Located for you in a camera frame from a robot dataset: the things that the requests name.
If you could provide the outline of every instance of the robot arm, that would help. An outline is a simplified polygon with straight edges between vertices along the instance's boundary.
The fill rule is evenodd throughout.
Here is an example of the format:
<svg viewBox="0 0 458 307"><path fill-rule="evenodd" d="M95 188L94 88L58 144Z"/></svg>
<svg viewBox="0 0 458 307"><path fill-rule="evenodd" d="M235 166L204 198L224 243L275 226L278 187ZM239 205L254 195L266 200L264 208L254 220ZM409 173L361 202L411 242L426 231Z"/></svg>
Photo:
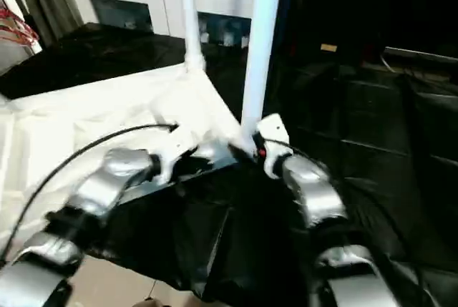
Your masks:
<svg viewBox="0 0 458 307"><path fill-rule="evenodd" d="M100 236L123 192L160 172L145 150L110 150L102 166L84 179L67 203L48 219L0 272L0 306L62 307L72 293L67 279Z"/></svg>
<svg viewBox="0 0 458 307"><path fill-rule="evenodd" d="M288 133L277 115L258 124L262 138L289 142ZM380 273L371 251L354 241L355 229L346 207L326 172L316 163L282 145L265 141L264 170L271 178L281 178L292 191L311 234L318 282L314 286L318 306L399 307Z"/></svg>

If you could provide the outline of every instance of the curtain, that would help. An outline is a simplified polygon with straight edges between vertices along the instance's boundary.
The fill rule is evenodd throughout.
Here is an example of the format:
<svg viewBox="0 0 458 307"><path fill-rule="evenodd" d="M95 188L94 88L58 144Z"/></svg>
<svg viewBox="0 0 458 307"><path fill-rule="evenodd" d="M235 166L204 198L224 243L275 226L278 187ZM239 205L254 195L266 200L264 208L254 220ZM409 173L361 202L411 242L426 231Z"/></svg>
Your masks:
<svg viewBox="0 0 458 307"><path fill-rule="evenodd" d="M26 0L46 46L83 25L75 0Z"/></svg>

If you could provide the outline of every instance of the white pvc pipe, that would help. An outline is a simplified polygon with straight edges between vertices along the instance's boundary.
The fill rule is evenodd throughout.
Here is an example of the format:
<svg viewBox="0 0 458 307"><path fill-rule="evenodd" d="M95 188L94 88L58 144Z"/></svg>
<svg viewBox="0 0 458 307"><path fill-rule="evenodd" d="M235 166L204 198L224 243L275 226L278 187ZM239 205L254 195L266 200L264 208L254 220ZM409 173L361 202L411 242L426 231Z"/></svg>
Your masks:
<svg viewBox="0 0 458 307"><path fill-rule="evenodd" d="M200 49L198 13L194 0L182 0L183 16L185 17L185 63L188 69L204 69L205 60Z"/></svg>
<svg viewBox="0 0 458 307"><path fill-rule="evenodd" d="M271 59L278 0L255 0L251 21L248 64L243 92L242 128L246 135L255 132L263 113L265 84Z"/></svg>

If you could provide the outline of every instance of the black cable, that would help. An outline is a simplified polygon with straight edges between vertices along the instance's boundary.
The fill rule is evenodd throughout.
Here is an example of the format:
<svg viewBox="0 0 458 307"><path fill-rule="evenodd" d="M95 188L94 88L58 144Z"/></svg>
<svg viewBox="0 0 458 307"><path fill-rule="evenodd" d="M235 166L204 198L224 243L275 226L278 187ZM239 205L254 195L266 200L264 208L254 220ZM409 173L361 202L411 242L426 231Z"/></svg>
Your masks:
<svg viewBox="0 0 458 307"><path fill-rule="evenodd" d="M300 154L302 157L310 160L313 164L315 164L315 165L319 166L321 169L327 171L326 166L322 162L319 162L318 160L314 160L313 158L310 158L304 151L298 149L297 147L294 147L294 146L288 144L287 142L284 142L284 141L281 141L281 140L275 140L275 139L264 139L264 141L273 142L275 144L279 144L279 145L291 148L295 153Z"/></svg>
<svg viewBox="0 0 458 307"><path fill-rule="evenodd" d="M319 167L323 168L323 166L324 166L320 162L311 159L304 151L298 149L297 147L294 147L294 146L288 144L287 142L283 142L283 141L280 141L280 140L274 140L274 139L264 139L264 140L268 141L268 142L274 142L276 144L283 145L285 147L291 148L295 153L305 157L306 159L310 160L311 162L314 162ZM416 264L416 262L414 260L414 255L413 255L413 253L411 251L411 248L410 248L406 238L402 235L402 232L399 229L399 227L397 226L396 221L394 221L394 219L390 216L390 214L388 213L386 208L379 201L377 201L374 196L372 196L371 194L369 194L366 191L364 191L364 190L362 190L360 188L357 188L357 187L356 187L356 191L358 191L364 197L369 199L377 207L377 209L379 209L379 212L384 216L384 218L388 222L390 228L393 230L394 234L398 238L398 241L401 244L401 246L404 249L404 252L406 254L406 259L410 263L410 268L412 269L412 271L414 272L414 275L416 276L416 280L418 282L418 286L419 286L419 289L420 289L420 291L419 291L420 301L421 301L421 304L424 305L425 301L424 301L424 294L423 294L423 292L424 292L424 277L423 277L423 273L420 270L419 266Z"/></svg>
<svg viewBox="0 0 458 307"><path fill-rule="evenodd" d="M134 132L135 130L145 130L148 128L168 128L169 130L173 130L176 128L176 125L166 125L166 124L157 124L157 125L141 125L141 126L136 126L136 127L131 127L131 128L126 128L123 130L119 130L117 132L114 132L112 134L105 135L104 137L101 137L100 139L95 140L94 142L91 142L90 144L84 146L83 148L77 150L75 153L70 155L66 160L64 160L59 166L57 166L54 170L52 170L46 178L42 181L42 183L38 186L38 188L30 195L30 198L27 200L26 205L21 211L21 214L19 215L16 225L14 226L11 235L9 236L8 241L6 242L6 245L1 253L0 256L0 263L5 263L6 262L6 257L8 256L8 252L11 249L11 246L13 245L13 240L16 237L16 234L19 231L19 228L21 227L22 221L24 220L24 217L29 210L31 204L35 201L36 197L38 194L43 190L44 186L55 176L57 175L64 167L66 167L70 162L72 162L74 159L82 155L83 153L87 152L88 150L92 149L93 147L96 147L103 142L106 142L108 140L111 140L114 137L119 137L120 135L129 133L129 132Z"/></svg>

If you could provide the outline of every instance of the floor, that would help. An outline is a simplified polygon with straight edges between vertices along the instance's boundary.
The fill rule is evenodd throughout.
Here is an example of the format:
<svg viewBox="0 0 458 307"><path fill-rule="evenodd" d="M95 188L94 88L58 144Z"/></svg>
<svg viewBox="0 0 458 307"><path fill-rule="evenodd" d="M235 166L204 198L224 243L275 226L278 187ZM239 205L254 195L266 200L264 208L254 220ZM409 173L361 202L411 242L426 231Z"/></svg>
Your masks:
<svg viewBox="0 0 458 307"><path fill-rule="evenodd" d="M87 257L72 284L74 292L67 307L132 307L149 295L171 307L226 306L203 303L191 292L176 291L166 283L91 257Z"/></svg>

